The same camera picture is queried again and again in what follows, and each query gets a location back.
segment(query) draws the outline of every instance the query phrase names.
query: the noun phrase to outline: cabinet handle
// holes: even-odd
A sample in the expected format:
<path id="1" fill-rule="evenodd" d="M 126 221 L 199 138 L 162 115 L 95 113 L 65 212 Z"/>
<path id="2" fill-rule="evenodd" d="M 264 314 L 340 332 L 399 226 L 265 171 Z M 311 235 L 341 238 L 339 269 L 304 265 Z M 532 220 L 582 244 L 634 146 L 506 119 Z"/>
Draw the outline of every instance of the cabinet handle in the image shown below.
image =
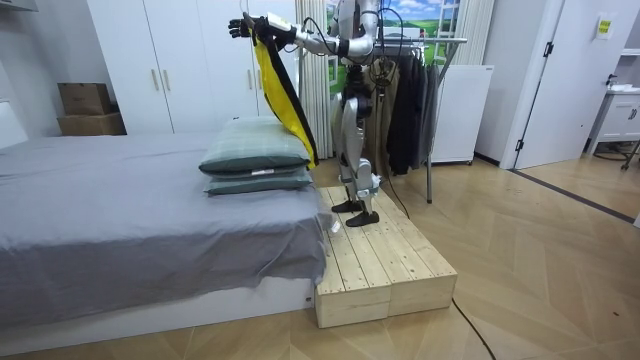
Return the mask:
<path id="1" fill-rule="evenodd" d="M 156 77 L 156 71 L 151 69 L 151 77 L 153 78 L 153 85 L 156 86 L 156 91 L 160 91 L 160 86 L 158 86 L 158 78 Z"/>
<path id="2" fill-rule="evenodd" d="M 167 70 L 163 70 L 162 72 L 164 74 L 164 83 L 167 85 L 167 90 L 171 91 L 171 85 L 169 84 L 169 74 L 167 73 Z"/>

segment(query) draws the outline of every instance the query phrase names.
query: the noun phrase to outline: white cabinet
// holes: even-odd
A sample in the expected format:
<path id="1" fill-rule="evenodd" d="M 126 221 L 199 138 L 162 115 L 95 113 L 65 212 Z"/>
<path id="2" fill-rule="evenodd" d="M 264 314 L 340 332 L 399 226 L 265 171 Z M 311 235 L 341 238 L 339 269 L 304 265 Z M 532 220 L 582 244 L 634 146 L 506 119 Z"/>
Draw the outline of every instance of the white cabinet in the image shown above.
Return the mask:
<path id="1" fill-rule="evenodd" d="M 145 0 L 144 5 L 174 131 L 216 129 L 196 0 Z"/>
<path id="2" fill-rule="evenodd" d="M 258 16 L 295 22 L 294 0 L 242 0 Z M 238 2 L 88 0 L 129 134 L 214 131 L 270 115 L 249 39 L 233 39 Z M 292 82 L 294 54 L 281 52 Z"/>
<path id="3" fill-rule="evenodd" d="M 88 3 L 127 133 L 173 132 L 144 3 Z"/>
<path id="4" fill-rule="evenodd" d="M 637 141 L 640 139 L 640 94 L 608 93 L 591 130 L 588 153 L 600 142 Z"/>
<path id="5" fill-rule="evenodd" d="M 246 0 L 242 7 L 247 8 Z M 198 0 L 198 11 L 216 118 L 258 116 L 253 45 L 249 39 L 229 35 L 229 20 L 242 15 L 237 4 L 220 6 L 219 1 Z"/>

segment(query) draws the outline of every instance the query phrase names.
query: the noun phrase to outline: white curtain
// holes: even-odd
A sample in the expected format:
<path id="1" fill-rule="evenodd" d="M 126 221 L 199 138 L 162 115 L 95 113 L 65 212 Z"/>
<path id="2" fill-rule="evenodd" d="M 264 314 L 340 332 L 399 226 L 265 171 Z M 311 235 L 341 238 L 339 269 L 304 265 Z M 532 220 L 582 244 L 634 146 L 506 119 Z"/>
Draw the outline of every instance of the white curtain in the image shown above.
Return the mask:
<path id="1" fill-rule="evenodd" d="M 469 40 L 458 47 L 455 65 L 482 65 L 494 0 L 461 0 L 456 37 Z"/>
<path id="2" fill-rule="evenodd" d="M 327 30 L 327 9 L 323 0 L 297 0 L 296 18 L 302 24 L 311 17 Z M 309 21 L 307 27 L 313 26 Z M 329 109 L 329 66 L 326 56 L 317 56 L 306 50 L 298 50 L 299 96 L 302 108 L 307 116 L 309 127 L 318 148 L 318 158 L 333 156 Z"/>

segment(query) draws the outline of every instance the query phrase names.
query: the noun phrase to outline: white wardrobe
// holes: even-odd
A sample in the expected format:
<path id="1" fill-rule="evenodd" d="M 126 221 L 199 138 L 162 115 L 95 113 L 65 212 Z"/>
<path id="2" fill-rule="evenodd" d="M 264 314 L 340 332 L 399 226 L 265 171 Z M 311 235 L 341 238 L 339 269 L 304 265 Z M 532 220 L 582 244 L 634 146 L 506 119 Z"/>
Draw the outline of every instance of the white wardrobe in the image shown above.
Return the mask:
<path id="1" fill-rule="evenodd" d="M 215 131 L 271 115 L 249 39 L 229 20 L 272 12 L 295 22 L 295 0 L 88 0 L 127 133 Z M 297 83 L 294 54 L 280 52 Z"/>

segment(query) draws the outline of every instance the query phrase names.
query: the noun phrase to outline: gray bed sheet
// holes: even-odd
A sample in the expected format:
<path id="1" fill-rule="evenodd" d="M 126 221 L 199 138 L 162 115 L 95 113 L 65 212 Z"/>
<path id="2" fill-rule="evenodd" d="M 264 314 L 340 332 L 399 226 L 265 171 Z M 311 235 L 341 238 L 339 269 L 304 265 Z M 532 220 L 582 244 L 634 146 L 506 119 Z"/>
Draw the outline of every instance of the gray bed sheet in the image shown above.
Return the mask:
<path id="1" fill-rule="evenodd" d="M 312 186 L 209 197 L 212 134 L 44 138 L 0 149 L 0 329 L 265 276 L 318 282 L 331 215 Z"/>

